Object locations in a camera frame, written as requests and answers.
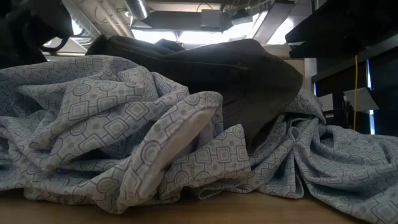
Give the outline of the silver ventilation duct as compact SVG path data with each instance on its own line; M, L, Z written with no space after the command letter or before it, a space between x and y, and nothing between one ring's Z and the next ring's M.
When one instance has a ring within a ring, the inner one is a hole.
M143 20L150 14L150 8L146 0L124 0L125 5L134 19Z

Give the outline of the white paper sheet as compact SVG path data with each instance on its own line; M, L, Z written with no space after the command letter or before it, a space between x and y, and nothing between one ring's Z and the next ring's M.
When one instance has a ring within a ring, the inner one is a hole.
M356 106L359 112L378 110L379 107L371 96L369 88L358 88L357 90L344 91L345 99L349 101L352 107Z

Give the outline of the grey patterned cloth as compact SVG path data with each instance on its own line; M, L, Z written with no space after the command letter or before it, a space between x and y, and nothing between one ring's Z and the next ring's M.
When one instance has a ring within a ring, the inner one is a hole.
M0 191L93 204L109 213L223 191L302 198L374 224L398 224L398 137L326 124L301 90L253 149L224 126L222 96L121 57L0 70Z

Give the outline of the dark grey garment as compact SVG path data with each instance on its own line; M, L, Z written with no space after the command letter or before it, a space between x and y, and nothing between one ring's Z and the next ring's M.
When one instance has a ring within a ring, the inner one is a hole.
M151 44L101 35L86 53L126 58L187 86L190 93L220 93L224 128L241 124L251 151L265 140L275 118L303 83L301 73L253 39L185 49L166 39Z

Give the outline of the grey ceiling box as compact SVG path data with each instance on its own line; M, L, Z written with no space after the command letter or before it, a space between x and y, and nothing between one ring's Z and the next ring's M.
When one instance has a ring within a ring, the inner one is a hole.
M232 26L231 20L225 13L212 9L201 10L201 30L224 32Z

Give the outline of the black aluminium table frame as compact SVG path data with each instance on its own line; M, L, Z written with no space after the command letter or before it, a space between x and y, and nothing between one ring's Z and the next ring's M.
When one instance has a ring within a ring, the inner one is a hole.
M333 124L363 134L398 136L398 34L311 78L317 96L331 96ZM369 88L379 109L352 107L344 91Z

